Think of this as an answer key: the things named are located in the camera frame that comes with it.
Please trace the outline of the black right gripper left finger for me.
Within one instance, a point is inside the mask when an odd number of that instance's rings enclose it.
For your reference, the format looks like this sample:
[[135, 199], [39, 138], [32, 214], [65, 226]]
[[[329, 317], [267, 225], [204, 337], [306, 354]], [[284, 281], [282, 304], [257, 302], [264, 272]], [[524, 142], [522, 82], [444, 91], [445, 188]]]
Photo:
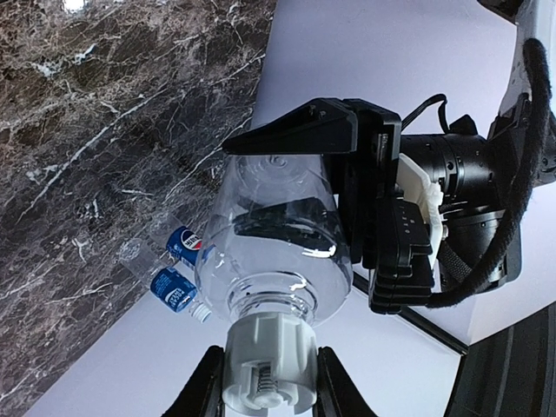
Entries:
[[224, 349], [210, 346], [162, 417], [223, 417]]

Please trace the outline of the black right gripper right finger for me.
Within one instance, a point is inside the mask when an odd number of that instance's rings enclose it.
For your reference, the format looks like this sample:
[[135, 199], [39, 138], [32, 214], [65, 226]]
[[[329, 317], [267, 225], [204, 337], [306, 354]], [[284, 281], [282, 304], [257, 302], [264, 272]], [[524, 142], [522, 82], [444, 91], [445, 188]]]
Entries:
[[365, 402], [340, 359], [330, 347], [317, 355], [317, 417], [377, 417]]

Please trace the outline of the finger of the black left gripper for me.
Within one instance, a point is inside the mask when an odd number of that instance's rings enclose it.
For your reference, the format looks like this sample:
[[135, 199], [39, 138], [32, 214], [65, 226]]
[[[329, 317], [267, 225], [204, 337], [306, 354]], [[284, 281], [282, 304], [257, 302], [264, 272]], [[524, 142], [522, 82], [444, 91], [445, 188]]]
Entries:
[[257, 205], [235, 218], [234, 232], [239, 236], [291, 243], [314, 256], [343, 254], [339, 216], [316, 197], [266, 207]]
[[341, 155], [357, 147], [357, 115], [339, 99], [317, 98], [222, 144], [229, 155]]

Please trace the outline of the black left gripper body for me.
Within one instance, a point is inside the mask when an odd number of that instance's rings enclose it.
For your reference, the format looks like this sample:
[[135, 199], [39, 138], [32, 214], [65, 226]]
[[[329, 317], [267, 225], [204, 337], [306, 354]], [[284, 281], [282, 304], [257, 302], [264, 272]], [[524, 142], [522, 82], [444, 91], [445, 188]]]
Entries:
[[400, 117], [361, 99], [341, 106], [354, 113], [354, 150], [326, 157], [352, 263], [372, 271], [371, 310], [398, 314], [424, 306], [434, 286], [429, 231], [418, 206], [396, 184]]

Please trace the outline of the clear bottle white cap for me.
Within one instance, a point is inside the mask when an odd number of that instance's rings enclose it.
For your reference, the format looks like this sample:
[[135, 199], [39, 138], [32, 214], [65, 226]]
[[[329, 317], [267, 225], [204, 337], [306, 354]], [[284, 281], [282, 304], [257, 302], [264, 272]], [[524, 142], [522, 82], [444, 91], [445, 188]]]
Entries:
[[234, 232], [235, 218], [257, 205], [308, 197], [337, 212], [319, 156], [229, 158], [195, 265], [195, 283], [219, 318], [278, 312], [317, 326], [345, 303], [353, 269], [344, 234], [342, 255], [314, 256], [291, 243]]

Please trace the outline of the pepsi bottle blue cap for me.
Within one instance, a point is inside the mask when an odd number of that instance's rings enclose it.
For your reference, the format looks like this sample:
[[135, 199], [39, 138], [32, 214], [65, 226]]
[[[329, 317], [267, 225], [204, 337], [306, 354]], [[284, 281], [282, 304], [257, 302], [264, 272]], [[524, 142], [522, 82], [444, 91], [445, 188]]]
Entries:
[[[190, 270], [195, 269], [202, 240], [185, 226], [176, 228], [162, 239], [166, 252]], [[148, 243], [140, 238], [125, 242], [118, 253], [119, 262], [136, 278], [147, 280], [169, 264], [156, 255]]]

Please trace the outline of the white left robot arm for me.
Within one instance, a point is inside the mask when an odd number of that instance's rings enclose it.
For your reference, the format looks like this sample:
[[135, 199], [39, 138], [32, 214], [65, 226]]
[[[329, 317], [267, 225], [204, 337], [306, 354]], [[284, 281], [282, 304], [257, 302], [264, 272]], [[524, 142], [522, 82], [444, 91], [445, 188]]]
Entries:
[[487, 1], [517, 29], [506, 94], [487, 137], [473, 119], [406, 135], [414, 115], [361, 99], [318, 98], [233, 137], [239, 156], [323, 156], [351, 260], [374, 271], [370, 309], [451, 307], [500, 288], [521, 269], [520, 222], [534, 188], [555, 179], [552, 1]]

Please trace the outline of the blue label water bottle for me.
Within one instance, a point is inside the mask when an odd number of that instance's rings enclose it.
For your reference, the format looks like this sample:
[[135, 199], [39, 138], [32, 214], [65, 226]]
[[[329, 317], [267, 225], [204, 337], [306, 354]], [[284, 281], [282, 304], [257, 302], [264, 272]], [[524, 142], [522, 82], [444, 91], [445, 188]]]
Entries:
[[207, 305], [197, 298], [196, 286], [177, 269], [166, 267], [156, 273], [150, 292], [174, 313], [188, 312], [200, 323], [212, 315]]

